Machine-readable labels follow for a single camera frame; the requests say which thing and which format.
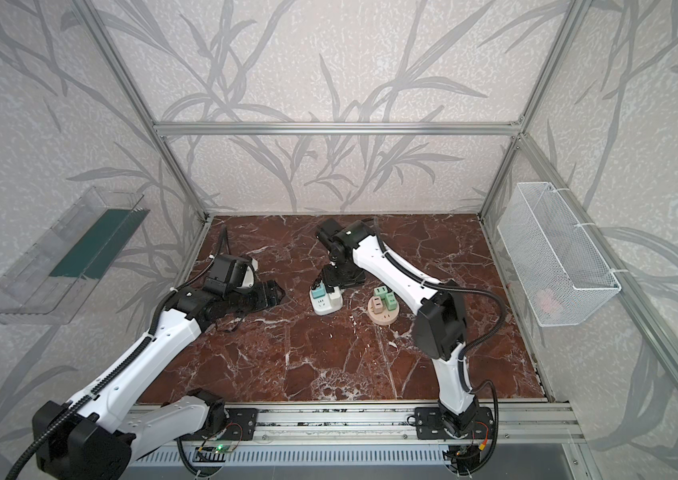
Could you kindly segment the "white square plug adapter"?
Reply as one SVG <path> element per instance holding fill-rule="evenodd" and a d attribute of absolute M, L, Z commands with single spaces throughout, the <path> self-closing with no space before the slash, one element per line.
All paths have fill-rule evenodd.
<path fill-rule="evenodd" d="M 342 290 L 338 287 L 332 287 L 327 291 L 327 297 L 332 305 L 341 305 L 343 303 Z"/>

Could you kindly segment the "white square power strip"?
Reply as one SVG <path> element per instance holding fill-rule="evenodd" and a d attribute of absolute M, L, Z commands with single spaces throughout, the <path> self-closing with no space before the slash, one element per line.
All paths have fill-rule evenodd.
<path fill-rule="evenodd" d="M 313 311 L 316 315 L 325 316 L 337 312 L 343 306 L 341 305 L 332 305 L 327 297 L 327 289 L 324 286 L 319 286 L 310 291 L 310 301 L 313 308 Z"/>

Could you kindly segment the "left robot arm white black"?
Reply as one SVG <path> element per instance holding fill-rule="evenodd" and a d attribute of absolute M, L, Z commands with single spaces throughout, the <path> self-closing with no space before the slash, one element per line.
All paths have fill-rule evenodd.
<path fill-rule="evenodd" d="M 33 442 L 7 478 L 18 478 L 34 460 L 56 479 L 117 479 L 169 441 L 224 433 L 230 424 L 225 401 L 202 389 L 139 419 L 127 415 L 165 367 L 219 319 L 282 302 L 284 290 L 274 280 L 259 280 L 256 269 L 249 257 L 219 254 L 201 272 L 201 287 L 185 282 L 170 289 L 148 330 L 110 367 L 68 401 L 49 401 L 34 414 Z"/>

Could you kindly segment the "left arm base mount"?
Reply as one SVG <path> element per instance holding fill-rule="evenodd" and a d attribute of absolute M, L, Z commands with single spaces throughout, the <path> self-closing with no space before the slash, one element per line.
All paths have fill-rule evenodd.
<path fill-rule="evenodd" d="M 225 411 L 226 418 L 212 423 L 196 433 L 209 441 L 251 441 L 257 425 L 259 410 L 256 408 L 231 408 Z"/>

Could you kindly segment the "pink round power strip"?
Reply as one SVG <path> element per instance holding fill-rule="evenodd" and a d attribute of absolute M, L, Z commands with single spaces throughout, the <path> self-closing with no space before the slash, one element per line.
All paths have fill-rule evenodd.
<path fill-rule="evenodd" d="M 393 303 L 393 308 L 389 309 L 385 301 L 378 296 L 373 296 L 367 305 L 367 315 L 370 320 L 379 326 L 388 326 L 395 322 L 399 316 L 400 306 L 397 302 Z"/>

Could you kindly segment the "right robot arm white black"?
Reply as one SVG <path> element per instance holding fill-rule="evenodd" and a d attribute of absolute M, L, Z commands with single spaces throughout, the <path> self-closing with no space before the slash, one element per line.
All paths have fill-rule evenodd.
<path fill-rule="evenodd" d="M 363 285 L 367 274 L 379 279 L 415 315 L 414 345 L 433 362 L 441 418 L 451 434 L 459 436 L 479 408 L 478 389 L 469 381 L 467 353 L 504 325 L 508 314 L 504 300 L 490 291 L 425 275 L 389 248 L 368 221 L 343 227 L 328 219 L 318 226 L 316 237 L 326 248 L 329 263 L 310 288 L 314 312 L 328 315 L 338 311 L 343 306 L 344 291 Z M 492 329 L 474 340 L 468 339 L 466 295 L 486 297 L 498 307 L 498 320 Z"/>

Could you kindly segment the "pink plug adapter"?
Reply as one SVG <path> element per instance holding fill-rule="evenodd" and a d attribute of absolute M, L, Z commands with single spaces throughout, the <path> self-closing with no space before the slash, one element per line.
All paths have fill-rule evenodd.
<path fill-rule="evenodd" d="M 373 296 L 369 302 L 370 312 L 374 315 L 381 315 L 386 311 L 385 304 L 380 297 Z"/>

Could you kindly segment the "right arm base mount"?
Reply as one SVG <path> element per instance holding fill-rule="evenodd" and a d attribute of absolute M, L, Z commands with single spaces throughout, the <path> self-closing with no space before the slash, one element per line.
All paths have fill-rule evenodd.
<path fill-rule="evenodd" d="M 479 407 L 461 434 L 450 433 L 438 407 L 414 409 L 413 425 L 418 440 L 487 440 L 495 420 L 489 407 Z"/>

